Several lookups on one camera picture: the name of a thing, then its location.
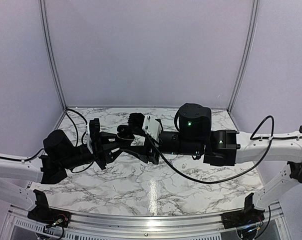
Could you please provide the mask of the black earbud charging case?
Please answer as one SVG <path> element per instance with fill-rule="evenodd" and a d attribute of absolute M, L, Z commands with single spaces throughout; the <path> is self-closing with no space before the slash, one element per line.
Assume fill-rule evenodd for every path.
<path fill-rule="evenodd" d="M 129 132 L 119 132 L 116 134 L 116 141 L 122 145 L 131 145 L 135 136 Z"/>

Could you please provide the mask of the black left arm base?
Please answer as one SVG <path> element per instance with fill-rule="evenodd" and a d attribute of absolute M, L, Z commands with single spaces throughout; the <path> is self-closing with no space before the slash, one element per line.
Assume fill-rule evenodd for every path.
<path fill-rule="evenodd" d="M 68 211 L 51 208 L 44 192 L 36 189 L 33 190 L 33 192 L 35 193 L 36 197 L 35 207 L 28 212 L 27 218 L 49 225 L 52 225 L 57 220 L 62 220 L 59 225 L 67 228 L 71 213 Z"/>

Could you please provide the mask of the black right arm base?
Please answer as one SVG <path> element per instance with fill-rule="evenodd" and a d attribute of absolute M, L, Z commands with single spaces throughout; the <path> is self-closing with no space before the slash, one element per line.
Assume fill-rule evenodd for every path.
<path fill-rule="evenodd" d="M 237 228 L 249 224 L 253 224 L 261 220 L 264 220 L 265 210 L 259 210 L 255 208 L 253 203 L 254 193 L 245 197 L 244 208 L 241 210 L 234 210 L 225 212 L 221 215 L 222 224 L 224 229 Z"/>

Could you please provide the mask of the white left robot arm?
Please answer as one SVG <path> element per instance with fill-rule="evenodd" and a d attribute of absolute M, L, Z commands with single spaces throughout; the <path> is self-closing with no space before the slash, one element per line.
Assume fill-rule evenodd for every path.
<path fill-rule="evenodd" d="M 68 170 L 82 165 L 97 163 L 105 169 L 121 154 L 124 144 L 115 134 L 97 132 L 88 138 L 87 144 L 74 146 L 64 131 L 55 130 L 43 141 L 44 155 L 25 160 L 0 156 L 0 200 L 34 212 L 48 223 L 54 218 L 54 211 L 49 208 L 45 193 L 22 189 L 6 179 L 55 185 L 67 178 Z"/>

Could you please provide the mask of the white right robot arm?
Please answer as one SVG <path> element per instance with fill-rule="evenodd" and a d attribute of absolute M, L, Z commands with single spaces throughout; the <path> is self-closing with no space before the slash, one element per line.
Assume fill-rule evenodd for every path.
<path fill-rule="evenodd" d="M 256 132 L 212 130 L 212 111 L 196 103 L 182 105 L 174 117 L 175 131 L 165 131 L 161 121 L 150 115 L 132 113 L 126 136 L 145 137 L 144 145 L 131 146 L 125 152 L 145 163 L 157 164 L 166 154 L 187 155 L 216 166 L 234 166 L 246 162 L 285 161 L 284 169 L 263 189 L 245 198 L 238 219 L 249 224 L 273 201 L 296 185 L 302 184 L 302 126 L 289 134 L 258 135 Z"/>

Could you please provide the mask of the aluminium front frame rail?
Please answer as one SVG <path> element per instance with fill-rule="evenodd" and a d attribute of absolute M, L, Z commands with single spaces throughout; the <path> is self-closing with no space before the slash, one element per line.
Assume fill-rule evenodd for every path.
<path fill-rule="evenodd" d="M 71 211 L 65 228 L 45 228 L 11 206 L 1 240 L 238 240 L 258 231 L 260 240 L 289 240 L 291 236 L 279 203 L 264 213 L 263 222 L 225 228 L 221 213 L 182 216 L 118 216 Z"/>

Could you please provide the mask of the left aluminium corner post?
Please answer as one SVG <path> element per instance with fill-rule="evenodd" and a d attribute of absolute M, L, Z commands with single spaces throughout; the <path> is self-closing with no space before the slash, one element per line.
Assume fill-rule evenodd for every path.
<path fill-rule="evenodd" d="M 62 90 L 62 85 L 60 82 L 59 72 L 58 72 L 56 61 L 55 61 L 53 45 L 52 45 L 51 36 L 50 36 L 46 1 L 39 0 L 38 3 L 39 3 L 40 18 L 41 18 L 41 24 L 42 24 L 42 28 L 43 28 L 44 43 L 45 43 L 45 48 L 46 48 L 46 52 L 47 52 L 47 56 L 48 56 L 49 67 L 51 70 L 55 90 L 56 90 L 56 93 L 58 96 L 58 100 L 59 100 L 61 109 L 63 111 L 65 111 L 67 109 L 67 104 L 65 101 L 64 93 Z"/>

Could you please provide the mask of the aluminium corner post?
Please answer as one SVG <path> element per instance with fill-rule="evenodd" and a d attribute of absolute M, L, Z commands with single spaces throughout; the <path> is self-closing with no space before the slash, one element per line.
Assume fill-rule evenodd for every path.
<path fill-rule="evenodd" d="M 62 90 L 62 85 L 60 82 L 59 72 L 58 72 L 56 61 L 55 61 L 53 45 L 52 45 L 51 36 L 50 36 L 46 1 L 39 0 L 38 3 L 39 3 L 40 18 L 41 18 L 41 24 L 42 24 L 42 28 L 43 28 L 44 43 L 45 43 L 45 48 L 46 48 L 46 52 L 47 52 L 47 56 L 48 56 L 49 67 L 51 70 L 55 90 L 56 90 L 56 93 L 58 96 L 58 100 L 59 100 L 61 109 L 63 111 L 65 111 L 67 109 L 67 104 L 65 101 L 64 93 Z"/>
<path fill-rule="evenodd" d="M 236 81 L 234 88 L 232 90 L 231 98 L 227 107 L 227 112 L 229 115 L 232 114 L 232 111 L 235 108 L 236 100 L 238 98 L 238 95 L 240 93 L 240 88 L 244 80 L 246 67 L 248 64 L 249 56 L 252 50 L 254 37 L 256 34 L 256 26 L 258 22 L 258 15 L 259 15 L 259 9 L 260 9 L 260 1 L 259 0 L 253 0 L 252 1 L 252 8 L 250 13 L 250 20 L 248 25 L 248 32 L 245 40 L 245 46 L 243 55 L 240 62 L 240 67 L 237 73 Z"/>

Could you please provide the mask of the right aluminium corner post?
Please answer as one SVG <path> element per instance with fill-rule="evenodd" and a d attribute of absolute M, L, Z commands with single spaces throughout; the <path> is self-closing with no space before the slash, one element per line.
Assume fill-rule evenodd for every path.
<path fill-rule="evenodd" d="M 250 20 L 248 25 L 248 32 L 245 40 L 245 46 L 243 55 L 240 62 L 240 67 L 237 73 L 236 81 L 234 88 L 232 90 L 231 98 L 227 107 L 227 112 L 229 115 L 232 114 L 232 111 L 235 108 L 236 100 L 238 98 L 238 95 L 240 93 L 240 88 L 244 80 L 246 67 L 248 64 L 249 56 L 252 50 L 254 37 L 256 34 L 256 26 L 258 22 L 258 15 L 259 15 L 259 9 L 260 9 L 260 1 L 259 0 L 253 0 L 252 1 L 252 8 L 250 13 Z"/>

